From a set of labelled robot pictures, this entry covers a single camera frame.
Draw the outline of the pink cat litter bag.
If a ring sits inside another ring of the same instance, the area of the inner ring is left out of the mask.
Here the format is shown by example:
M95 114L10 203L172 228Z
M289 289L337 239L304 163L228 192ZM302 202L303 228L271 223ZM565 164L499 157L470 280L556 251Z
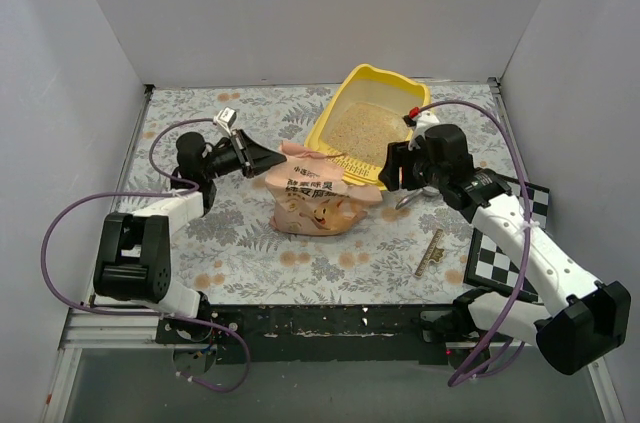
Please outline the pink cat litter bag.
M375 185L350 184L332 156L284 140L286 161L265 177L275 205L271 226L282 233L335 236L349 231L382 202Z

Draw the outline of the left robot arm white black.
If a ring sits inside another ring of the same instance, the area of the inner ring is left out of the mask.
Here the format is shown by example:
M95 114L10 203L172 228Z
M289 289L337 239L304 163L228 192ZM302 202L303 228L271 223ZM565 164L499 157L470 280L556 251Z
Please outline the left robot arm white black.
M246 178L259 176L286 157L256 143L242 130L233 130L216 144L188 132L177 139L176 149L170 197L105 218L93 287L99 296L179 315L180 333L200 343L211 335L213 320L203 312L204 295L172 278L171 237L211 210L216 178L236 171Z

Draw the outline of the silver metal scoop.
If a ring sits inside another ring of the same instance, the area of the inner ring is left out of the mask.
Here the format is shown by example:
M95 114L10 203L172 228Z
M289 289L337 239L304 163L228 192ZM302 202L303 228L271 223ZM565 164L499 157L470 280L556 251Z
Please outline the silver metal scoop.
M410 204L420 200L420 199L426 199L427 201L431 201L434 200L435 198L437 198L440 195L440 193L432 188L432 187L423 187L419 190L415 190L412 193L408 194L407 196L403 197L396 205L395 205L395 209L396 210L401 210L407 206L409 206Z

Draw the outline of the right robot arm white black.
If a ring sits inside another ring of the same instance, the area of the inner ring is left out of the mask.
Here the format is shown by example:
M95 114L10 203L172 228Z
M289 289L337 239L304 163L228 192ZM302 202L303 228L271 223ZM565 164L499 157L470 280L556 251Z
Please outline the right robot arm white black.
M475 167L461 128L438 120L406 121L410 140L391 143L379 179L387 190L436 189L443 201L518 264L536 303L495 290L457 298L449 317L464 340L499 333L536 347L558 372L572 375L626 339L631 295L579 266L532 220L525 192L492 170Z

